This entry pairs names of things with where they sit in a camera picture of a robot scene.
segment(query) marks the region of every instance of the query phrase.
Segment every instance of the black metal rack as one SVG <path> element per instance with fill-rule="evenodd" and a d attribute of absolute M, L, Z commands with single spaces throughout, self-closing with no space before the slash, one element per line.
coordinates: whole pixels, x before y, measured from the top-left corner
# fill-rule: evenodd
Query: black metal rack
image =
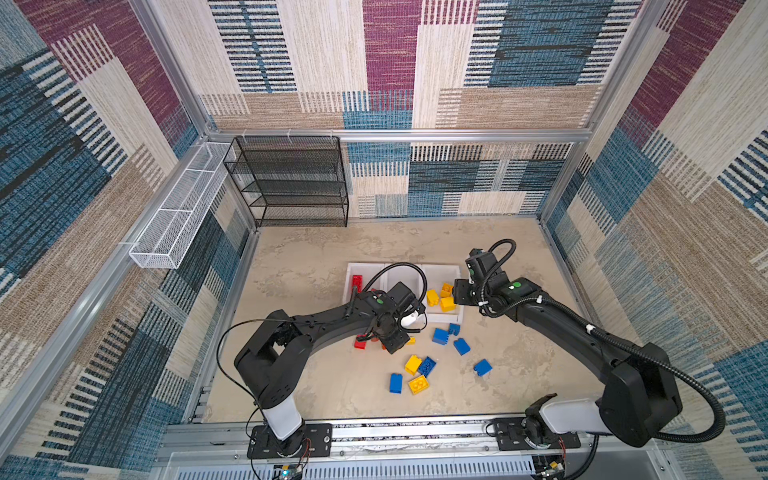
<path fill-rule="evenodd" d="M 224 165 L 258 227 L 347 225 L 338 137 L 235 137 Z"/>

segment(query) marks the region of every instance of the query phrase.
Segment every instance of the white plastic bin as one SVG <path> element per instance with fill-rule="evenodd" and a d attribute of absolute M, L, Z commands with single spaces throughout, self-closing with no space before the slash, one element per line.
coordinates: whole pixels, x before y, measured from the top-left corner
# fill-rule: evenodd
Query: white plastic bin
<path fill-rule="evenodd" d="M 344 291 L 342 294 L 342 303 L 349 302 L 352 294 L 352 277 L 362 275 L 362 285 L 365 286 L 374 275 L 389 263 L 348 263 L 346 267 L 346 281 L 344 282 Z M 417 265 L 424 270 L 427 277 L 427 290 L 434 290 L 440 294 L 442 284 L 453 285 L 453 281 L 462 278 L 462 269 L 459 265 Z M 398 266 L 387 272 L 384 272 L 380 278 L 373 284 L 373 288 L 378 290 L 388 290 L 398 282 L 403 282 L 413 293 L 418 296 L 422 291 L 422 278 L 416 270 L 407 266 Z M 430 323 L 457 323 L 461 324 L 464 317 L 464 306 L 459 305 L 452 312 L 444 313 L 440 310 L 440 305 L 427 306 L 427 300 L 424 299 L 427 316 Z"/>

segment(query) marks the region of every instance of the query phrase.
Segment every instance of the white mesh basket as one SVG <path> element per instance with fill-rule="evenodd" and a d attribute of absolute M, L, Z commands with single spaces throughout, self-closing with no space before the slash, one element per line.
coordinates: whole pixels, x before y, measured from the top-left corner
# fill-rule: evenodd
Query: white mesh basket
<path fill-rule="evenodd" d="M 131 248 L 138 266 L 176 269 L 181 265 L 227 177 L 223 164 L 227 156 L 234 156 L 229 144 L 207 142 L 197 151 Z"/>

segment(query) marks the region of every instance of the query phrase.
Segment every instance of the yellow block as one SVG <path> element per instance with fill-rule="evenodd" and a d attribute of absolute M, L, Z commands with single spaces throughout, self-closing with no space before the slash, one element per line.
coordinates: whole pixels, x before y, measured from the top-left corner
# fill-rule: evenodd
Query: yellow block
<path fill-rule="evenodd" d="M 440 299 L 440 310 L 443 312 L 452 312 L 456 309 L 456 304 L 453 303 L 453 297 L 447 296 L 446 298 Z"/>
<path fill-rule="evenodd" d="M 408 386 L 411 387 L 411 392 L 413 392 L 413 395 L 415 395 L 422 390 L 427 390 L 429 387 L 429 382 L 427 382 L 427 379 L 424 377 L 424 375 L 422 375 L 408 382 Z"/>
<path fill-rule="evenodd" d="M 419 371 L 419 367 L 421 365 L 422 360 L 416 355 L 411 355 L 411 358 L 409 358 L 408 362 L 406 363 L 406 372 L 410 373 L 411 375 L 415 375 L 416 372 Z"/>
<path fill-rule="evenodd" d="M 430 290 L 427 292 L 427 305 L 429 306 L 435 306 L 440 301 L 440 297 L 437 296 L 437 292 L 434 290 Z"/>

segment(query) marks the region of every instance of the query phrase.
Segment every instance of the building block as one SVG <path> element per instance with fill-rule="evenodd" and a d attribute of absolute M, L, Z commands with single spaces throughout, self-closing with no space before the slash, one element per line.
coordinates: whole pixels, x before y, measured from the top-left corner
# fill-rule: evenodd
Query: building block
<path fill-rule="evenodd" d="M 402 375 L 399 373 L 389 377 L 389 393 L 402 393 Z"/>
<path fill-rule="evenodd" d="M 427 390 L 427 388 L 429 387 L 429 382 L 427 382 L 426 377 L 422 375 L 408 382 L 408 386 L 411 387 L 411 392 L 413 392 L 413 395 L 415 395 L 421 392 L 422 390 Z"/>
<path fill-rule="evenodd" d="M 448 343 L 448 332 L 443 329 L 435 329 L 435 335 L 432 336 L 432 341 L 439 343 L 440 345 L 446 345 Z"/>
<path fill-rule="evenodd" d="M 362 290 L 362 275 L 352 275 L 352 285 L 349 288 L 353 286 L 357 287 L 358 293 Z"/>
<path fill-rule="evenodd" d="M 440 299 L 440 310 L 443 312 L 452 312 L 453 310 L 456 310 L 456 304 L 453 303 L 452 296 Z"/>
<path fill-rule="evenodd" d="M 469 345 L 467 345 L 467 342 L 464 339 L 454 340 L 453 346 L 456 347 L 459 355 L 464 355 L 470 350 Z"/>
<path fill-rule="evenodd" d="M 478 376 L 483 376 L 493 370 L 493 367 L 490 363 L 488 363 L 488 360 L 482 359 L 477 365 L 475 365 L 474 370 L 478 373 Z"/>
<path fill-rule="evenodd" d="M 408 362 L 406 363 L 406 372 L 410 373 L 411 375 L 415 375 L 416 372 L 419 371 L 419 367 L 421 365 L 422 360 L 416 355 L 411 355 L 411 358 L 409 358 Z"/>
<path fill-rule="evenodd" d="M 435 306 L 440 302 L 440 297 L 437 296 L 437 292 L 430 290 L 427 292 L 427 305 Z"/>
<path fill-rule="evenodd" d="M 422 365 L 419 367 L 419 371 L 424 374 L 424 376 L 429 376 L 429 373 L 432 371 L 432 369 L 435 368 L 435 365 L 437 365 L 437 362 L 429 357 L 425 358 L 422 362 Z"/>
<path fill-rule="evenodd" d="M 450 285 L 449 283 L 443 283 L 442 284 L 442 290 L 440 291 L 440 297 L 446 298 L 447 296 L 453 295 L 453 285 Z"/>

